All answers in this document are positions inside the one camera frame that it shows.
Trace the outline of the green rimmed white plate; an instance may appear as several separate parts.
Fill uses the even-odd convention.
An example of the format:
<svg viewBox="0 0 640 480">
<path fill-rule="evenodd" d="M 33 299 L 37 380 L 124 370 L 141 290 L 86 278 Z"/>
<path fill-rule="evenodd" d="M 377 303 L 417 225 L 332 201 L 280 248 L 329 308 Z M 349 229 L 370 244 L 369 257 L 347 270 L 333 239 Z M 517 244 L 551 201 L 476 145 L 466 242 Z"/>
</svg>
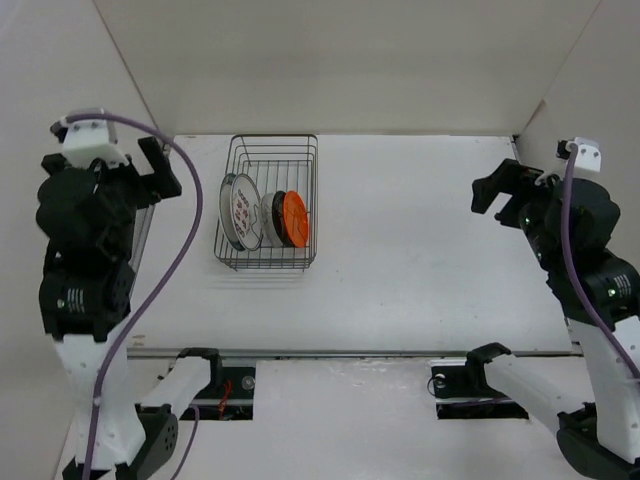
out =
<svg viewBox="0 0 640 480">
<path fill-rule="evenodd" d="M 219 191 L 219 216 L 227 241 L 235 250 L 242 251 L 243 247 L 239 242 L 231 215 L 231 193 L 235 177 L 235 174 L 228 173 L 222 180 Z"/>
</svg>

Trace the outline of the white plate red characters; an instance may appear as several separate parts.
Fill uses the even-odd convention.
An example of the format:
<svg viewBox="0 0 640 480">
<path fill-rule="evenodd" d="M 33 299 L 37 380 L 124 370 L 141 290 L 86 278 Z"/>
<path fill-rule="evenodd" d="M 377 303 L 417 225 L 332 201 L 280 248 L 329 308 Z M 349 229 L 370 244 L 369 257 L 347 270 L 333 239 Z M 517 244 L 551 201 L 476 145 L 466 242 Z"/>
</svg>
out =
<svg viewBox="0 0 640 480">
<path fill-rule="evenodd" d="M 262 242 L 261 197 L 254 181 L 246 174 L 235 176 L 231 186 L 231 218 L 239 243 L 256 251 Z"/>
</svg>

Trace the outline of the clear glass plate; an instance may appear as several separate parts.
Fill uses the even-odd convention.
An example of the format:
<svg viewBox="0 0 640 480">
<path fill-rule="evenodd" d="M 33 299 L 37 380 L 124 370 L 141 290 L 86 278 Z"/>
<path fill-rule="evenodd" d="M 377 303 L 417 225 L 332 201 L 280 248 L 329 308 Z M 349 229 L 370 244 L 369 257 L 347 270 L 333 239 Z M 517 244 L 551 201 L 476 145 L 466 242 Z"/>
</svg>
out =
<svg viewBox="0 0 640 480">
<path fill-rule="evenodd" d="M 275 194 L 266 194 L 261 200 L 260 213 L 262 229 L 270 245 L 274 248 L 280 248 L 282 242 L 276 232 L 275 224 L 273 220 L 273 201 Z"/>
</svg>

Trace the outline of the black round plate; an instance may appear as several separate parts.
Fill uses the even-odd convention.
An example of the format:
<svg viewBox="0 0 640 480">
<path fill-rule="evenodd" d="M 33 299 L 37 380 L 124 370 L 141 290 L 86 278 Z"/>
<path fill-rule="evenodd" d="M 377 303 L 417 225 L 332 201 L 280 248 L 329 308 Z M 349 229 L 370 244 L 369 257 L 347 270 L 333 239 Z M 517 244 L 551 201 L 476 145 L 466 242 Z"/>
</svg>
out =
<svg viewBox="0 0 640 480">
<path fill-rule="evenodd" d="M 276 191 L 272 201 L 272 220 L 274 229 L 278 239 L 283 246 L 287 246 L 287 233 L 284 226 L 283 217 L 283 205 L 284 205 L 285 192 L 282 190 Z"/>
</svg>

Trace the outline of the orange round plate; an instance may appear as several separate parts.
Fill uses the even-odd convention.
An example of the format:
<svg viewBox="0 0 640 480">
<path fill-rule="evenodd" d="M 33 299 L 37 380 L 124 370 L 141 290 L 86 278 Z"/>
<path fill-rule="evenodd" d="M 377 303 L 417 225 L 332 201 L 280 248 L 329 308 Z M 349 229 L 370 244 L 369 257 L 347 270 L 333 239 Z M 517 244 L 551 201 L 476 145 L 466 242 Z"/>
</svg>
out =
<svg viewBox="0 0 640 480">
<path fill-rule="evenodd" d="M 309 216 L 302 197 L 294 190 L 285 193 L 283 219 L 291 244 L 296 248 L 305 248 L 310 236 Z"/>
</svg>

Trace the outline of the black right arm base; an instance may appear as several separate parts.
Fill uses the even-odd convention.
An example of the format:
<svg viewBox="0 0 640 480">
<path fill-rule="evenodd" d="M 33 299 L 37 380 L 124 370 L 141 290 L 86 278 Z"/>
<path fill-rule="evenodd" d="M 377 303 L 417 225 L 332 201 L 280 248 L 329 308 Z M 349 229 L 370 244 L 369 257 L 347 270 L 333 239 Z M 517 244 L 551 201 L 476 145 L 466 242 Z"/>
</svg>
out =
<svg viewBox="0 0 640 480">
<path fill-rule="evenodd" d="M 528 420 L 524 408 L 493 390 L 477 387 L 462 358 L 429 363 L 427 390 L 435 399 L 439 420 Z"/>
</svg>

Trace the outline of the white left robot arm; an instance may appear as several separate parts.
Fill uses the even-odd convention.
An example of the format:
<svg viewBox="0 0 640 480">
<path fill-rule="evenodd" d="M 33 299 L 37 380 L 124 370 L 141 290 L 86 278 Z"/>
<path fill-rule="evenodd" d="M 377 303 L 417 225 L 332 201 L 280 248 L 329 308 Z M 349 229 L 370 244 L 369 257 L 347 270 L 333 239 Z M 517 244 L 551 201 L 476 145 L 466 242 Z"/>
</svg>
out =
<svg viewBox="0 0 640 480">
<path fill-rule="evenodd" d="M 43 159 L 36 221 L 49 243 L 39 288 L 45 332 L 67 372 L 75 402 L 77 450 L 67 479 L 147 479 L 171 458 L 178 421 L 199 394 L 223 387 L 214 349 L 180 352 L 167 376 L 137 400 L 119 342 L 131 311 L 136 213 L 181 194 L 160 143 L 141 138 L 151 172 L 140 174 L 114 146 Z"/>
</svg>

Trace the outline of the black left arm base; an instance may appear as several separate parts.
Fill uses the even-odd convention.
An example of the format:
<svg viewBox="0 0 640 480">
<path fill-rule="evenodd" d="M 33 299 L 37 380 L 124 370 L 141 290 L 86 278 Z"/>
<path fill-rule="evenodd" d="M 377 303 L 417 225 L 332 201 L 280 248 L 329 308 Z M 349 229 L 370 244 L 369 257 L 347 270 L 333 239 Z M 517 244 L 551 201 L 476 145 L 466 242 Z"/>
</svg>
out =
<svg viewBox="0 0 640 480">
<path fill-rule="evenodd" d="M 250 421 L 254 413 L 256 364 L 223 362 L 221 379 L 197 394 L 193 403 L 204 421 Z"/>
</svg>

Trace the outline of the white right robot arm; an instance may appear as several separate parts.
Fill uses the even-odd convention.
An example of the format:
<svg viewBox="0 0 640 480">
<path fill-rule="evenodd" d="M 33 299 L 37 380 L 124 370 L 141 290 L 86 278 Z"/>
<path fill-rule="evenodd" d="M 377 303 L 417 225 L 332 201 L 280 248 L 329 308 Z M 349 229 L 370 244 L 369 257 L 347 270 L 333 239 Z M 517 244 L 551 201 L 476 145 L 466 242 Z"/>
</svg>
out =
<svg viewBox="0 0 640 480">
<path fill-rule="evenodd" d="M 594 399 L 583 402 L 528 372 L 504 345 L 471 350 L 465 387 L 507 397 L 555 436 L 567 463 L 589 479 L 639 476 L 639 273 L 607 248 L 620 209 L 586 179 L 540 181 L 539 170 L 505 159 L 472 183 L 471 210 L 501 194 L 495 218 L 523 232 L 583 352 Z"/>
</svg>

